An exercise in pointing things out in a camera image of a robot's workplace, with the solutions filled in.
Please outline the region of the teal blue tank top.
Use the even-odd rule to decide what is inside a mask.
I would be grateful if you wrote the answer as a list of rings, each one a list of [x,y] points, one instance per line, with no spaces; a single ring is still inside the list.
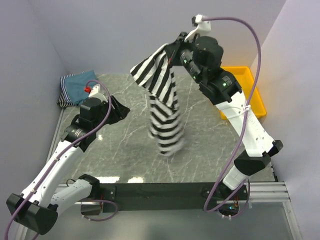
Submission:
[[[89,94],[85,92],[87,82],[96,79],[97,77],[93,70],[74,74],[74,76],[68,77],[65,80],[65,86],[71,100],[70,103],[73,103],[74,105],[81,105],[89,96]]]

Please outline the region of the black white striped top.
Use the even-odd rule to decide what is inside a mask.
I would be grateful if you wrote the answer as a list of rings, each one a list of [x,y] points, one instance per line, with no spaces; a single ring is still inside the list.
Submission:
[[[133,66],[130,74],[149,97],[149,137],[156,141],[158,153],[168,157],[181,150],[185,141],[175,74],[166,46]]]

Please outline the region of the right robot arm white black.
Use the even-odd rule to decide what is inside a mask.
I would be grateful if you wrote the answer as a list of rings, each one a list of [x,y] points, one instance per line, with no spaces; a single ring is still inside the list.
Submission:
[[[267,133],[236,77],[221,68],[223,49],[216,39],[198,33],[189,38],[188,33],[181,32],[168,50],[170,65],[185,68],[200,92],[226,116],[244,145],[243,152],[232,157],[233,167],[217,186],[221,197],[230,200],[248,177],[266,168],[283,143]]]

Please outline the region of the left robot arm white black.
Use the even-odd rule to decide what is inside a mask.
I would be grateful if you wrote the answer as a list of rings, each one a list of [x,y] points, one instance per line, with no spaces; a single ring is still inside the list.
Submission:
[[[20,194],[12,193],[6,200],[11,214],[9,223],[16,222],[37,235],[45,235],[58,216],[76,202],[87,199],[103,203],[100,181],[88,174],[59,192],[56,189],[74,162],[96,139],[96,132],[106,124],[125,119],[129,112],[130,109],[114,96],[87,98],[38,176]]]

